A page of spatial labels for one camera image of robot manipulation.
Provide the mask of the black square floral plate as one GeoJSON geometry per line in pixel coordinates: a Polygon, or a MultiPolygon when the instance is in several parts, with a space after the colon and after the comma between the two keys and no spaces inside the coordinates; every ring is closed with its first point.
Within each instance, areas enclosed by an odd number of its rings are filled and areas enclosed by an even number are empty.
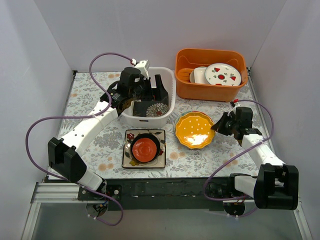
{"type": "Polygon", "coordinates": [[[135,117],[157,118],[166,114],[169,110],[169,101],[142,101],[133,103],[132,115],[135,117]]]}

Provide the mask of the orange red small saucer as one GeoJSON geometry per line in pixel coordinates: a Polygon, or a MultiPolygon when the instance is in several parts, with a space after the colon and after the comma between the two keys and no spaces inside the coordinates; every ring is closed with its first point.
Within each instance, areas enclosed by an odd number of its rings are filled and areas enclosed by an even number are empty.
{"type": "Polygon", "coordinates": [[[132,147],[133,156],[142,163],[152,161],[157,153],[157,145],[150,138],[138,139],[132,147]]]}

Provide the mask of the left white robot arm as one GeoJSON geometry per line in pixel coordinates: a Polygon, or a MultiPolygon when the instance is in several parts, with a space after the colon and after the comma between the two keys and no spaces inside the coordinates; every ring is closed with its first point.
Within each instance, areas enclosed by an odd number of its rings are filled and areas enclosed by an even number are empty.
{"type": "Polygon", "coordinates": [[[95,200],[106,196],[103,179],[90,170],[82,156],[96,136],[112,121],[123,116],[136,128],[164,127],[176,101],[176,81],[166,67],[126,67],[110,85],[93,110],[73,130],[48,142],[51,169],[72,183],[89,188],[95,200]]]}

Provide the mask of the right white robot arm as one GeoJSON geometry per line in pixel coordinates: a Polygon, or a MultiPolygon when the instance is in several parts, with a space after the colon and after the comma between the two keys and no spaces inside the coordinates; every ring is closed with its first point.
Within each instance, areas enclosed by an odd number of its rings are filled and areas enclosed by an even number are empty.
{"type": "Polygon", "coordinates": [[[216,133],[233,136],[249,154],[258,168],[258,175],[236,174],[226,186],[227,195],[237,199],[241,195],[254,199],[259,209],[295,210],[298,206],[299,171],[294,165],[280,160],[265,144],[260,130],[253,127],[253,111],[249,107],[236,106],[211,129],[216,133]]]}

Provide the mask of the white plastic bin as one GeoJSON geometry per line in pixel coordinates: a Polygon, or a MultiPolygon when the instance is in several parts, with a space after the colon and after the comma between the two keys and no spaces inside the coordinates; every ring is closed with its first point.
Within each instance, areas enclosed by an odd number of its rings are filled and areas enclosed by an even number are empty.
{"type": "Polygon", "coordinates": [[[168,95],[163,100],[134,101],[121,115],[136,128],[161,128],[174,111],[176,103],[176,79],[172,70],[166,67],[149,68],[151,86],[157,86],[156,75],[160,75],[163,88],[168,95]]]}

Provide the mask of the round white dish in bin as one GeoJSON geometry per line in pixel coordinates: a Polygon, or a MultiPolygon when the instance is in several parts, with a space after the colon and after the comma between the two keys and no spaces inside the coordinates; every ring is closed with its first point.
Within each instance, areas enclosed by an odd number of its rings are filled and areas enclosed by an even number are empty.
{"type": "Polygon", "coordinates": [[[189,75],[189,81],[191,83],[195,83],[195,76],[194,76],[194,71],[192,71],[189,75]]]}

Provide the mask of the orange plastic bin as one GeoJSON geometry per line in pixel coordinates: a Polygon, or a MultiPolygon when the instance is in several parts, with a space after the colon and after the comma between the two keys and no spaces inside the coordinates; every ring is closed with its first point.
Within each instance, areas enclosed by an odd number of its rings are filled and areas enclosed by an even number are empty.
{"type": "Polygon", "coordinates": [[[176,54],[180,98],[230,102],[248,82],[244,57],[230,50],[185,48],[176,54]]]}

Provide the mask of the floral table mat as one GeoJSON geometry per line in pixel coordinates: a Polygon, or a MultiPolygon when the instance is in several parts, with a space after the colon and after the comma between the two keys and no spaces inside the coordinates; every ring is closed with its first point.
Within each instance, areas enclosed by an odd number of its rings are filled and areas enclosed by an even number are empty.
{"type": "MultiPolygon", "coordinates": [[[[87,115],[97,104],[102,91],[95,84],[108,87],[120,77],[118,72],[87,72],[75,74],[67,98],[65,114],[59,136],[71,131],[78,123],[77,115],[87,115]]],[[[162,169],[126,169],[122,166],[126,131],[130,128],[123,116],[108,124],[90,143],[83,155],[86,165],[106,179],[133,178],[186,178],[208,177],[211,174],[226,177],[232,173],[257,175],[258,168],[251,157],[232,136],[216,134],[213,141],[202,149],[190,149],[175,135],[174,124],[178,117],[190,111],[200,111],[217,122],[230,109],[226,102],[188,100],[176,97],[173,112],[164,125],[166,165],[162,169]]]]}

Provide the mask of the black bowl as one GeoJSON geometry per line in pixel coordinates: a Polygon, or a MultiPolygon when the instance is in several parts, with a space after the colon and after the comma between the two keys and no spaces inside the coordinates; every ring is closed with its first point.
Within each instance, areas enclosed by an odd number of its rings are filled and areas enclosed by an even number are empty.
{"type": "Polygon", "coordinates": [[[142,164],[155,160],[160,150],[160,141],[151,133],[137,135],[130,147],[133,157],[142,164]]]}

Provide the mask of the white watermelon pattern plate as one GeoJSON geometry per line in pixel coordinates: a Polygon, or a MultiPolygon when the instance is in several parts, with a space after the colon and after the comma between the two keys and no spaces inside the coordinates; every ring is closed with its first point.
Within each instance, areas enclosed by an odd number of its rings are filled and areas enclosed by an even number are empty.
{"type": "Polygon", "coordinates": [[[211,85],[239,86],[242,82],[240,72],[226,63],[214,63],[205,70],[205,78],[211,85]]]}

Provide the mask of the square cream floral plate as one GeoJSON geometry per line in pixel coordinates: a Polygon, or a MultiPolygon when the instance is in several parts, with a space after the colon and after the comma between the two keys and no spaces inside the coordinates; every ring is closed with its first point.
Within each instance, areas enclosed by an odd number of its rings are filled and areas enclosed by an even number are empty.
{"type": "Polygon", "coordinates": [[[125,132],[124,169],[163,169],[166,166],[166,132],[163,129],[128,129],[125,132]]]}

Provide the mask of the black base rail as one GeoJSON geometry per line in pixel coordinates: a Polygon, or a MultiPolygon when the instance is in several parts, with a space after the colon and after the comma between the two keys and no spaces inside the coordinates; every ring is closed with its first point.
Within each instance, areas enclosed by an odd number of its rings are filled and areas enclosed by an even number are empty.
{"type": "Polygon", "coordinates": [[[214,177],[203,191],[206,180],[206,177],[108,179],[106,193],[124,210],[222,211],[221,201],[208,200],[204,194],[219,199],[242,195],[232,188],[230,177],[214,177]]]}

